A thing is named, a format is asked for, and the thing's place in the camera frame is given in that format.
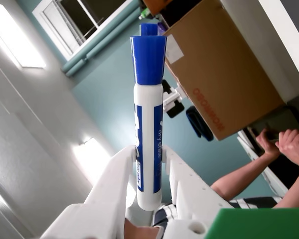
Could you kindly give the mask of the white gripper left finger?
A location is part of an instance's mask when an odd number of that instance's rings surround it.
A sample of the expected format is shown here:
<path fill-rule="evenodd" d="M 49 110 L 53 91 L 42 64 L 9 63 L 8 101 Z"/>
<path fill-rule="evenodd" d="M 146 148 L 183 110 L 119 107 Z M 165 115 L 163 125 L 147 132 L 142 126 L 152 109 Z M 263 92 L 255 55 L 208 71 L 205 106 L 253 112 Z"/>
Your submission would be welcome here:
<path fill-rule="evenodd" d="M 124 238 L 127 186 L 135 157 L 133 145 L 115 154 L 84 203 L 66 207 L 41 238 Z"/>

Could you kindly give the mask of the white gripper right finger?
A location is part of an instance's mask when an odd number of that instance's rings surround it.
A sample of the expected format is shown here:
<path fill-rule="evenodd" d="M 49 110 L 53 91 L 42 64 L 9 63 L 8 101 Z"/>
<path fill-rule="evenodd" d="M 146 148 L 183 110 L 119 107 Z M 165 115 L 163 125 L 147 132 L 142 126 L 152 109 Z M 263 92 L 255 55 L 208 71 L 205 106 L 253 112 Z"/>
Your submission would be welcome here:
<path fill-rule="evenodd" d="M 222 209 L 232 206 L 213 191 L 170 147 L 162 148 L 177 219 L 169 222 L 165 239 L 204 239 Z"/>

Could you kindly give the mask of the person's left hand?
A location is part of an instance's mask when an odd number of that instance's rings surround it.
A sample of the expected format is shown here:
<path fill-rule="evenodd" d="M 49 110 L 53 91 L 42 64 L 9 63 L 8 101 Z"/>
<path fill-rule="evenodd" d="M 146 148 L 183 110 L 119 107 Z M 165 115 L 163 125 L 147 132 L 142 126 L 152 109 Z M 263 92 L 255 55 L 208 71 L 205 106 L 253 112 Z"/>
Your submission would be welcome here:
<path fill-rule="evenodd" d="M 264 150 L 264 154 L 261 156 L 262 159 L 266 159 L 267 161 L 272 162 L 279 157 L 280 151 L 273 143 L 268 140 L 266 129 L 263 129 L 261 131 L 261 133 L 256 137 L 256 141 Z"/>

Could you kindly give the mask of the person's right hand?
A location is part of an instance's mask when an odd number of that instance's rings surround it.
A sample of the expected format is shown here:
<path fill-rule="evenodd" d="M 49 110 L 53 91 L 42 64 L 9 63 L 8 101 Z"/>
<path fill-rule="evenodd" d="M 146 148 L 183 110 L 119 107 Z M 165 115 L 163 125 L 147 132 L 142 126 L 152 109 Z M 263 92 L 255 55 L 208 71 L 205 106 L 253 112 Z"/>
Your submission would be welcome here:
<path fill-rule="evenodd" d="M 299 166 L 299 131 L 297 129 L 280 132 L 276 147 L 291 162 Z"/>

